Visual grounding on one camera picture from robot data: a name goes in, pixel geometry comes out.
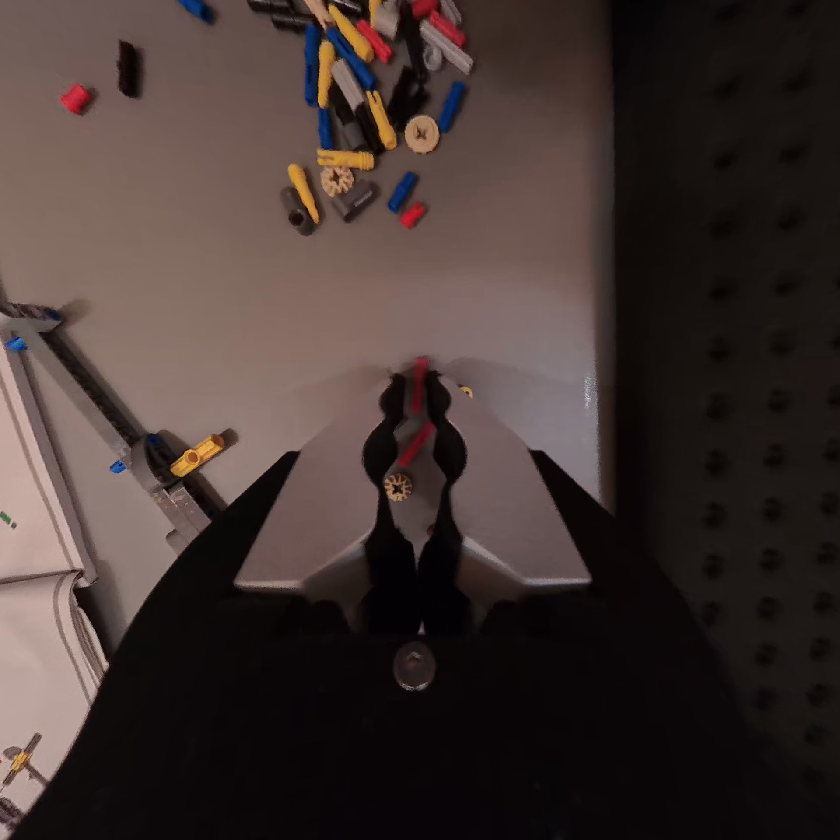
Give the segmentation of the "pile of small lego pieces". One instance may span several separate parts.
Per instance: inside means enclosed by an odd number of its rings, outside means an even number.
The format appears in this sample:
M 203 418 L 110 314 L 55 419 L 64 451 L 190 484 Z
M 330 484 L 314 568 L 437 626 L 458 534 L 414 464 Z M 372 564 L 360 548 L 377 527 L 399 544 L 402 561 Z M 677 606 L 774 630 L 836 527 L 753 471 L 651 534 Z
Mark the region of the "pile of small lego pieces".
M 303 100 L 317 117 L 316 172 L 289 164 L 280 200 L 300 235 L 320 225 L 321 204 L 349 224 L 380 195 L 371 176 L 382 156 L 435 152 L 455 126 L 468 87 L 456 78 L 432 114 L 434 74 L 468 77 L 457 2 L 247 1 L 274 29 L 302 37 Z

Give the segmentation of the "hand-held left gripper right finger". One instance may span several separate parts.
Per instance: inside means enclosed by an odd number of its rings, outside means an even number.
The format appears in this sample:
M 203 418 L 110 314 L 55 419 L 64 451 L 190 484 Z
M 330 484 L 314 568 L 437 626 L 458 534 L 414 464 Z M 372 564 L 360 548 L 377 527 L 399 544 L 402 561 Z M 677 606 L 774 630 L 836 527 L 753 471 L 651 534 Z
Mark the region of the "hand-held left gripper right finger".
M 444 476 L 417 567 L 426 634 L 468 634 L 497 604 L 584 590 L 580 551 L 525 442 L 446 376 L 425 383 Z

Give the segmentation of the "black perforated board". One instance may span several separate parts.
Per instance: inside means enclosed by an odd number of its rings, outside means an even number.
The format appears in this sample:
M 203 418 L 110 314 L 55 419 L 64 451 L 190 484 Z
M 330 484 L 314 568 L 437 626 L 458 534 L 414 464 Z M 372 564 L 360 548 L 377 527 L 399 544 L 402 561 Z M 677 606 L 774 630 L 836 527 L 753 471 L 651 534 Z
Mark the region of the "black perforated board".
M 615 2 L 617 504 L 838 796 L 839 2 Z

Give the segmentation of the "black lego pin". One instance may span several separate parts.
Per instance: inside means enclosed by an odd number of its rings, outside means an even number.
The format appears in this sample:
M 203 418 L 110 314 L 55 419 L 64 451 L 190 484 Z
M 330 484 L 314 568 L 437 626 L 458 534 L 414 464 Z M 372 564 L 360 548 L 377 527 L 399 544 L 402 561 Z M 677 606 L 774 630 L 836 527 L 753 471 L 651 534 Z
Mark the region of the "black lego pin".
M 118 42 L 118 90 L 129 99 L 138 99 L 142 91 L 143 57 L 141 51 L 126 40 Z

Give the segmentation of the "lego instruction booklet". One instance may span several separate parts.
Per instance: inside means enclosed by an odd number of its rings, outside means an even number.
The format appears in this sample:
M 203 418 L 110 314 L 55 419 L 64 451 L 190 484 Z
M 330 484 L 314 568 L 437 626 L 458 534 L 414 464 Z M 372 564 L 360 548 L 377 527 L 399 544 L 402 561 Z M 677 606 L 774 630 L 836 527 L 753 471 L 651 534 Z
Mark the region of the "lego instruction booklet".
M 96 580 L 20 355 L 1 359 L 1 837 L 75 741 L 108 668 L 77 595 Z

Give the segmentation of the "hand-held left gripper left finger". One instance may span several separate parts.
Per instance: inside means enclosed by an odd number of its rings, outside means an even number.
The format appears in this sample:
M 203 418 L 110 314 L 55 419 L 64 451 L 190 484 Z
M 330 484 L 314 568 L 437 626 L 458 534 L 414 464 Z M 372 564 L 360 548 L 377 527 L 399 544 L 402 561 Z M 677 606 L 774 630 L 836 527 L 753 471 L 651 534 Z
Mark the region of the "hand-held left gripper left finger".
M 405 419 L 406 377 L 356 396 L 297 454 L 234 580 L 250 594 L 333 602 L 370 633 L 417 632 L 417 567 L 384 480 Z

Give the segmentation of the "long grey lego beam assembly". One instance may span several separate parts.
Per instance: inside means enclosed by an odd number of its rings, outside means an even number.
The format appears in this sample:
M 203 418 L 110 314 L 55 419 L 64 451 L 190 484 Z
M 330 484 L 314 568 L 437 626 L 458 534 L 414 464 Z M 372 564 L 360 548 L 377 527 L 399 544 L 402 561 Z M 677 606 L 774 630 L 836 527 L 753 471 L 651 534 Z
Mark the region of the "long grey lego beam assembly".
M 130 474 L 164 515 L 166 541 L 181 554 L 223 509 L 198 472 L 225 450 L 225 436 L 178 447 L 168 433 L 145 432 L 64 341 L 59 310 L 2 300 L 1 313 L 6 350 L 42 365 L 112 452 L 111 472 Z

